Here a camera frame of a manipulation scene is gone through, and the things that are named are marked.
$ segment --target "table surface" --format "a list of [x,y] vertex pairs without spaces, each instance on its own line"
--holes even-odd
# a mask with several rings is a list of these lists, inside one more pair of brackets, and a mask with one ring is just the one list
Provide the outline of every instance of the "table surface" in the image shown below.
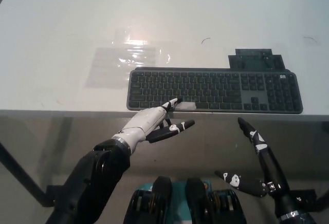
[[271,48],[297,75],[304,111],[248,116],[328,121],[327,1],[3,0],[0,115],[131,117],[137,66],[228,68],[236,48]]

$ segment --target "robotic arm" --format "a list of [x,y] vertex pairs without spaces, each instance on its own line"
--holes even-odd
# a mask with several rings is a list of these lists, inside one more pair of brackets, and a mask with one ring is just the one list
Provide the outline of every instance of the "robotic arm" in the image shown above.
[[193,120],[171,124],[168,111],[179,102],[176,98],[160,107],[139,111],[121,131],[81,158],[64,185],[52,189],[55,206],[47,224],[97,221],[122,174],[130,167],[130,155],[139,142],[170,138],[194,125]]

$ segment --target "white robotic hand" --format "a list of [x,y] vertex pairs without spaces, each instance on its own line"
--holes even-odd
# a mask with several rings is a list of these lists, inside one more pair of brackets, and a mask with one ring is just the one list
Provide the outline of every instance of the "white robotic hand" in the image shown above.
[[[181,130],[194,125],[194,121],[182,122],[179,125],[172,125],[167,112],[180,103],[180,99],[173,99],[166,102],[160,107],[152,107],[139,111],[112,139],[116,139],[123,143],[131,150],[131,154],[139,142],[148,140],[151,142],[160,141],[172,137]],[[166,120],[169,127],[163,127],[163,121]]]

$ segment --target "gray floor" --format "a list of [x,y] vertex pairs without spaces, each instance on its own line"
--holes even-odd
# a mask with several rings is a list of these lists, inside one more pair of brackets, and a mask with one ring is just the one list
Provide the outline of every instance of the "gray floor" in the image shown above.
[[[110,138],[127,120],[2,117],[0,141],[45,189],[48,184],[63,183],[81,156]],[[329,135],[319,123],[252,124],[270,144],[292,189],[314,188],[319,196],[329,189]],[[172,180],[210,179],[213,189],[228,187],[214,177],[214,170],[261,178],[254,150],[235,120],[197,120],[194,127],[167,141],[141,143],[131,165],[97,223],[122,223],[135,188],[159,175]],[[45,222],[51,210],[40,207],[1,165],[0,186],[0,223]],[[238,195],[248,223],[276,223],[269,197]],[[318,223],[329,220],[328,211],[313,216]]]

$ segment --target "keyboard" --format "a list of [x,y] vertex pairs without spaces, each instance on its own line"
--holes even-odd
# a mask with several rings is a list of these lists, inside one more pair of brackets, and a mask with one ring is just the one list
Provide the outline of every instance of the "keyboard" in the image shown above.
[[200,112],[300,114],[296,75],[209,68],[140,67],[130,74],[127,108],[157,107],[182,98]]

